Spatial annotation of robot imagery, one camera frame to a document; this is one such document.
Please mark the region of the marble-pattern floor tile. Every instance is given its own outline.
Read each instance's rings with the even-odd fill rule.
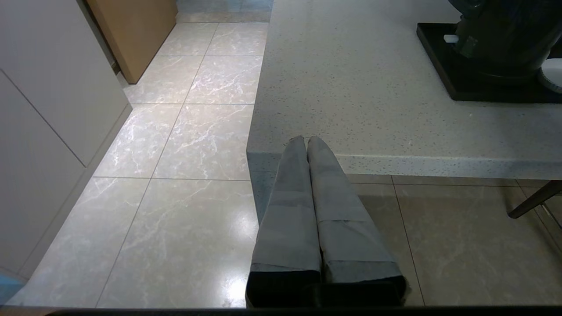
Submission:
[[[271,11],[255,12],[178,12],[176,23],[269,22]]]
[[[395,185],[426,305],[562,303],[560,252],[517,187]]]
[[[95,307],[147,185],[148,179],[92,178],[7,305]]]
[[[263,56],[269,23],[220,23],[207,56]]]
[[[205,56],[185,102],[253,104],[262,59],[256,56]]]
[[[203,56],[217,26],[217,23],[178,23],[156,56]]]
[[[137,84],[124,87],[130,103],[183,103],[201,56],[155,56]]]
[[[135,105],[95,177],[150,178],[182,105]]]
[[[493,186],[517,187],[515,179],[492,178],[454,178],[454,177],[419,177],[414,175],[393,175],[394,184],[429,184],[438,186]]]
[[[243,0],[176,0],[178,12],[239,12]]]
[[[243,308],[257,230],[248,181],[152,179],[98,307]]]
[[[252,111],[252,105],[185,104],[154,177],[249,180]]]
[[[391,184],[354,184],[353,187],[373,222],[384,237],[384,241],[395,257],[400,271],[408,281],[411,292],[406,306],[423,306],[418,277],[410,254],[408,238],[398,208],[398,201]]]

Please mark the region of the cabinet door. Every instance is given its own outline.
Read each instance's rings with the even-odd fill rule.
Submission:
[[[84,167],[0,70],[0,267],[17,273]]]
[[[76,0],[0,1],[0,68],[80,159],[128,103]]]

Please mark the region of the speckled quartz countertop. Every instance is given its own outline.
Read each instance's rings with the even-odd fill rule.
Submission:
[[[448,96],[416,23],[459,16],[446,0],[275,1],[251,173],[274,171],[291,137],[317,135],[348,173],[562,179],[562,104]]]

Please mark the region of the leg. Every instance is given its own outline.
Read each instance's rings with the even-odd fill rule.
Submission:
[[[508,216],[511,218],[518,218],[521,215],[532,210],[540,203],[543,203],[544,201],[555,196],[560,191],[562,191],[562,181],[552,180],[548,182],[544,187],[540,188],[535,194],[531,195],[530,198],[519,204],[519,206],[517,206],[514,210],[509,212]]]

